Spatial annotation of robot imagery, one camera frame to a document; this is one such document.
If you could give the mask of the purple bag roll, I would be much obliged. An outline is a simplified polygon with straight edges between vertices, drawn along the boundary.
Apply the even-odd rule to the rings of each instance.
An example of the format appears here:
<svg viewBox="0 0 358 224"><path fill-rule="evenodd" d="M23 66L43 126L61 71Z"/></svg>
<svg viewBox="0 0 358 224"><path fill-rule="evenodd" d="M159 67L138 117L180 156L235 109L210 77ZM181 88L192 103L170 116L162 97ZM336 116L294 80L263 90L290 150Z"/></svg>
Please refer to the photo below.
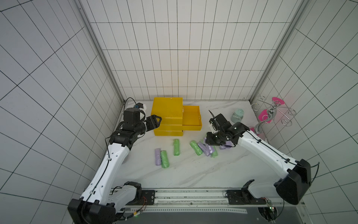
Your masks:
<svg viewBox="0 0 358 224"><path fill-rule="evenodd" d="M215 152L215 149L214 149L213 146L207 144L207 143L206 143L206 140L207 140L207 138L204 138L204 139L203 139L203 144L204 144L204 146L206 147L207 152L209 153L209 155L211 155L212 153Z"/></svg>
<svg viewBox="0 0 358 224"><path fill-rule="evenodd" d="M205 156L211 155L210 149L205 144L203 144L202 142L198 142L197 144Z"/></svg>
<svg viewBox="0 0 358 224"><path fill-rule="evenodd" d="M160 148L155 149L155 164L156 166L161 166L162 164Z"/></svg>
<svg viewBox="0 0 358 224"><path fill-rule="evenodd" d="M235 147L235 144L232 141L226 141L223 145L219 146L220 150L225 150L232 147Z"/></svg>

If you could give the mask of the yellow drawer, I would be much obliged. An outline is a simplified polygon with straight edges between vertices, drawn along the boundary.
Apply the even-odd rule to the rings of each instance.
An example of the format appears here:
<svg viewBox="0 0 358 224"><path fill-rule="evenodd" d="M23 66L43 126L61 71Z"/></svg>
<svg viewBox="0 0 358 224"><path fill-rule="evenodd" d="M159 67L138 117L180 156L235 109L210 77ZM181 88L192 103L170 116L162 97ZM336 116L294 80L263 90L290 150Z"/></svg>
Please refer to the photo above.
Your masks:
<svg viewBox="0 0 358 224"><path fill-rule="evenodd" d="M183 110L183 131L200 131L202 128L200 107L194 105L184 105Z"/></svg>

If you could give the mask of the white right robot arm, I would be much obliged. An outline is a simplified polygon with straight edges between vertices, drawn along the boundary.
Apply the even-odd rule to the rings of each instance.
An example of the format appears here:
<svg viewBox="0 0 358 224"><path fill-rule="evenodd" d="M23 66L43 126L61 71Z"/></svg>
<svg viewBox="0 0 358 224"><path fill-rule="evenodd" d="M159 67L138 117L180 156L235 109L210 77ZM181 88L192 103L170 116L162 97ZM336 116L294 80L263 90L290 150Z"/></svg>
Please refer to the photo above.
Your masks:
<svg viewBox="0 0 358 224"><path fill-rule="evenodd" d="M267 144L249 127L237 122L231 124L222 114L209 120L211 131L207 132L206 144L210 146L240 146L250 151L266 165L263 177L254 177L242 187L254 198L280 197L297 205L312 185L312 166L304 159L296 160Z"/></svg>

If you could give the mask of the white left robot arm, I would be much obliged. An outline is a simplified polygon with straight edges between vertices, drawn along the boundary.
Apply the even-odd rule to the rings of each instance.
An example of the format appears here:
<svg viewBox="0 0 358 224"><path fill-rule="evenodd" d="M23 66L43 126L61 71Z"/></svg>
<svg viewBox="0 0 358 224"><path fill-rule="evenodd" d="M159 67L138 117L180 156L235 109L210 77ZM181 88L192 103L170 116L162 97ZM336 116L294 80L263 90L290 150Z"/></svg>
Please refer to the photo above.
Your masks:
<svg viewBox="0 0 358 224"><path fill-rule="evenodd" d="M106 153L92 181L79 199L72 199L68 212L75 224L112 224L126 220L121 212L128 203L146 202L141 184L126 182L117 192L112 186L119 168L139 136L159 128L162 118L146 116L145 109L136 105L127 108L123 121L111 134Z"/></svg>

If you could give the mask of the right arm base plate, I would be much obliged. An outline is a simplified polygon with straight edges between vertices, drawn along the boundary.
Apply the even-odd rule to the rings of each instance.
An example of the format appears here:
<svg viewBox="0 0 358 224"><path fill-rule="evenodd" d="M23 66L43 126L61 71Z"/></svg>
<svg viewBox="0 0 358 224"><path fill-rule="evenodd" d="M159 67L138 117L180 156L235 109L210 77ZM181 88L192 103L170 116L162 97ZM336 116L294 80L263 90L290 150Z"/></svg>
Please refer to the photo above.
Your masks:
<svg viewBox="0 0 358 224"><path fill-rule="evenodd" d="M248 190L227 190L225 197L230 205L265 205L262 198L254 198Z"/></svg>

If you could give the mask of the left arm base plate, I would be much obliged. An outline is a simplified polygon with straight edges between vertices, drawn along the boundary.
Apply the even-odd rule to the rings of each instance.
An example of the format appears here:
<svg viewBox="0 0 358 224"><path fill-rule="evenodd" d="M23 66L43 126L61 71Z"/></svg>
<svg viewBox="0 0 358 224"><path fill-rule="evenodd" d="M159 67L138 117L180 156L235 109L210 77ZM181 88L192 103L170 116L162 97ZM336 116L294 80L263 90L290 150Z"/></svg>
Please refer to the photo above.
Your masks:
<svg viewBox="0 0 358 224"><path fill-rule="evenodd" d="M139 206L139 205L154 205L155 190L142 190L140 195L126 205L128 206Z"/></svg>

